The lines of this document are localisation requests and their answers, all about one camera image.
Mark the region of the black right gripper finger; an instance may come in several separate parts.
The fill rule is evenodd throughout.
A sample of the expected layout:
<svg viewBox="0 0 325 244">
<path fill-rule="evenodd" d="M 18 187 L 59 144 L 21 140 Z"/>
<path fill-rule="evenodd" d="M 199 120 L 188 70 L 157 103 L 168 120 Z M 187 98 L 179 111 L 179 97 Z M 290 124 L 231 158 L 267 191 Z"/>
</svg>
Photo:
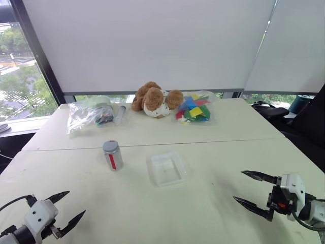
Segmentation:
<svg viewBox="0 0 325 244">
<path fill-rule="evenodd" d="M 236 197 L 236 196 L 233 196 L 233 198 L 239 204 L 241 204 L 244 208 L 249 210 L 250 212 L 265 218 L 269 222 L 271 222 L 273 220 L 273 214 L 274 214 L 273 210 L 271 210 L 271 209 L 269 209 L 269 210 L 261 209 L 255 203 L 252 203 L 250 201 L 247 201 L 245 199 L 242 199 L 242 198 L 239 198 L 239 197 Z"/>
<path fill-rule="evenodd" d="M 278 177 L 276 176 L 271 176 L 262 172 L 258 171 L 250 171 L 250 170 L 242 170 L 241 173 L 255 179 L 258 181 L 266 181 L 271 184 L 277 184 Z"/>
</svg>

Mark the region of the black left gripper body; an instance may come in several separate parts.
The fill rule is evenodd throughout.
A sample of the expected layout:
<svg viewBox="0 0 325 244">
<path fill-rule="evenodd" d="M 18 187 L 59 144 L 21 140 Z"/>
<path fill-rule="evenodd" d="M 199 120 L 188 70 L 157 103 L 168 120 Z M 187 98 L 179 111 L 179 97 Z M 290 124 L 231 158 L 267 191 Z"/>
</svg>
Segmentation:
<svg viewBox="0 0 325 244">
<path fill-rule="evenodd" d="M 42 231 L 42 239 L 46 239 L 49 236 L 54 236 L 56 239 L 60 239 L 63 237 L 63 233 L 60 228 L 55 227 L 54 223 L 56 219 L 54 219 L 49 225 L 47 225 Z"/>
</svg>

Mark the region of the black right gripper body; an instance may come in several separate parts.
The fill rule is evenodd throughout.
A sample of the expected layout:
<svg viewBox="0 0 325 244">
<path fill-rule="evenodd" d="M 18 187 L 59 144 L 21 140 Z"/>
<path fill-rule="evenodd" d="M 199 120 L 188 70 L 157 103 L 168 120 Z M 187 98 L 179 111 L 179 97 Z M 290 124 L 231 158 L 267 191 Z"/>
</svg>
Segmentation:
<svg viewBox="0 0 325 244">
<path fill-rule="evenodd" d="M 290 204 L 290 200 L 287 199 L 280 187 L 281 180 L 281 176 L 278 176 L 275 180 L 275 185 L 272 188 L 272 192 L 268 196 L 267 207 L 279 214 L 290 215 L 293 207 Z"/>
</svg>

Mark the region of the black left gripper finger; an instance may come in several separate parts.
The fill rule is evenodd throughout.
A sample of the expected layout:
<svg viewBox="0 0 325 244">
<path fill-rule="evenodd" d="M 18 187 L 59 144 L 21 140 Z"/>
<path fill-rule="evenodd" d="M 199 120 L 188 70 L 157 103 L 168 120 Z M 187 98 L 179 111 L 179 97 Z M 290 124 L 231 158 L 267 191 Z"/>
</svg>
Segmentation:
<svg viewBox="0 0 325 244">
<path fill-rule="evenodd" d="M 85 214 L 86 210 L 82 211 L 81 213 L 79 213 L 78 215 L 76 215 L 74 218 L 72 218 L 68 224 L 63 228 L 63 229 L 59 229 L 58 228 L 58 233 L 59 236 L 58 238 L 62 238 L 64 237 L 66 234 L 68 234 L 73 228 L 76 227 L 76 225 L 78 224 L 78 222 L 81 220 L 81 218 L 83 217 L 83 215 Z"/>
<path fill-rule="evenodd" d="M 50 200 L 52 203 L 57 203 L 59 200 L 61 200 L 64 196 L 66 196 L 70 191 L 63 191 L 57 194 L 54 194 L 50 197 L 48 197 L 46 200 Z"/>
</svg>

